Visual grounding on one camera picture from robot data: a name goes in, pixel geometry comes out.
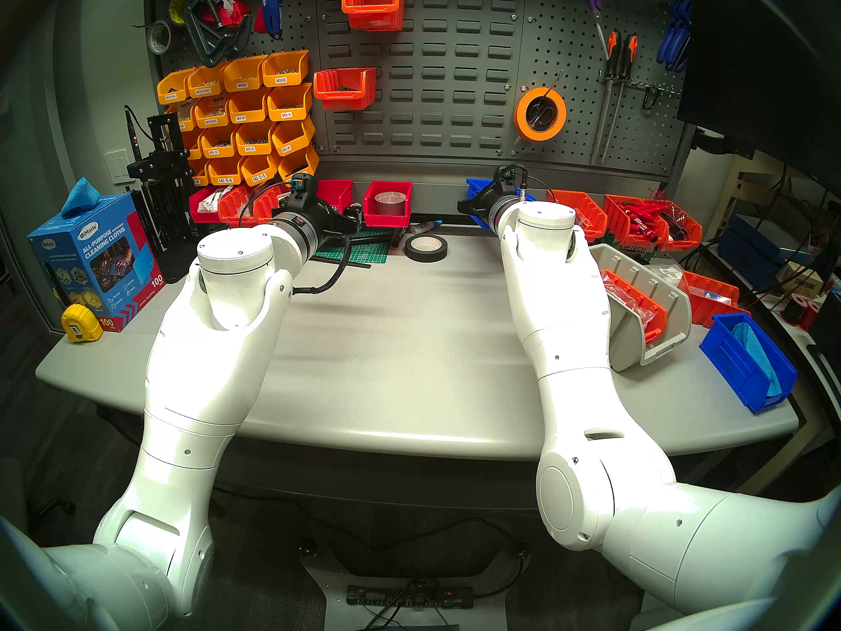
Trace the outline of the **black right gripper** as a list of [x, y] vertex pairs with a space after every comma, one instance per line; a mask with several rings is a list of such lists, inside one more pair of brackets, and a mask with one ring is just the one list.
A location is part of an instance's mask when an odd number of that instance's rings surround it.
[[492, 207], [508, 196], [505, 186], [468, 186], [468, 198], [458, 201], [458, 212], [468, 215], [480, 228], [490, 228]]

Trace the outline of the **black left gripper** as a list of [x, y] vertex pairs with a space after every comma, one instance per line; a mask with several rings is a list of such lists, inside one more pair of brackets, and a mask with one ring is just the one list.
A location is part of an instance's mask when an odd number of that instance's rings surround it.
[[335, 212], [326, 201], [314, 200], [314, 228], [318, 241], [325, 241], [330, 237], [355, 236], [362, 228], [360, 220], [363, 217], [363, 204], [353, 203], [347, 206], [347, 219]]

